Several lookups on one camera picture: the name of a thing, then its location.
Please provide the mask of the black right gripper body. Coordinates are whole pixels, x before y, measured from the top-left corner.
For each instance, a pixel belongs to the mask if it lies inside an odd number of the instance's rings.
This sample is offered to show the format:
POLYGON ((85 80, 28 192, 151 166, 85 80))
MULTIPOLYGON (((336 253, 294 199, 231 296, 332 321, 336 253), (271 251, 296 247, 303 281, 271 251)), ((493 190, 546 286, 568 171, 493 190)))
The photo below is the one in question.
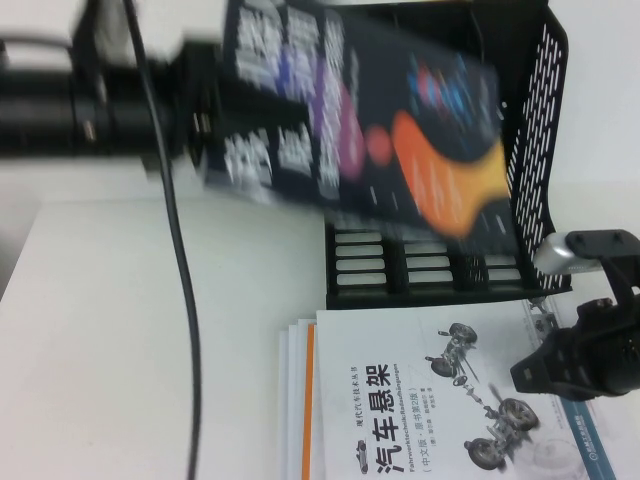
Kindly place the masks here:
POLYGON ((639 298, 608 298, 577 308, 578 319, 561 329, 548 362, 551 392, 572 401, 619 397, 639 388, 639 298))

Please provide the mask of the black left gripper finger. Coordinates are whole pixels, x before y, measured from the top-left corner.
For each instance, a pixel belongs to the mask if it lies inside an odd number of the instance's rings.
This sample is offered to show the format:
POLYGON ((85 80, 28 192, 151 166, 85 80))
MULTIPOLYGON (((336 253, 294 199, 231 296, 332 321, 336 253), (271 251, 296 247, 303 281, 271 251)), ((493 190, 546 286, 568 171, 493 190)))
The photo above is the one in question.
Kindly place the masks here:
POLYGON ((223 87, 218 107, 218 132, 252 128, 309 126, 308 108, 251 87, 223 87))

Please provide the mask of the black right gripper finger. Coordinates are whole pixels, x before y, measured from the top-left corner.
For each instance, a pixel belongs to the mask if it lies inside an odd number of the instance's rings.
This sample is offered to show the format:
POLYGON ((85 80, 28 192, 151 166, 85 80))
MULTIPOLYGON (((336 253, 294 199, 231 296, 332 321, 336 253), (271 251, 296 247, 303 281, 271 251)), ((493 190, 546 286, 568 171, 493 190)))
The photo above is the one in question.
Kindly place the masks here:
POLYGON ((526 394, 553 394, 554 387, 545 363, 548 353, 545 344, 510 368, 511 379, 517 392, 526 394))

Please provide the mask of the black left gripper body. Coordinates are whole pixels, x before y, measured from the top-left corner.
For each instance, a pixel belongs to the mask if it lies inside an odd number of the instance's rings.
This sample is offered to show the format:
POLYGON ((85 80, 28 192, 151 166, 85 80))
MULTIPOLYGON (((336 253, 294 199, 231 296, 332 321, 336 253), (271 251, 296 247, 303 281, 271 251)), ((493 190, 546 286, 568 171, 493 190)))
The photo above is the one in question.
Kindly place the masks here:
POLYGON ((167 151, 172 158, 187 155, 196 170, 212 136, 205 121, 212 121, 212 91, 220 58, 219 43, 184 42, 168 65, 170 118, 163 130, 167 151))

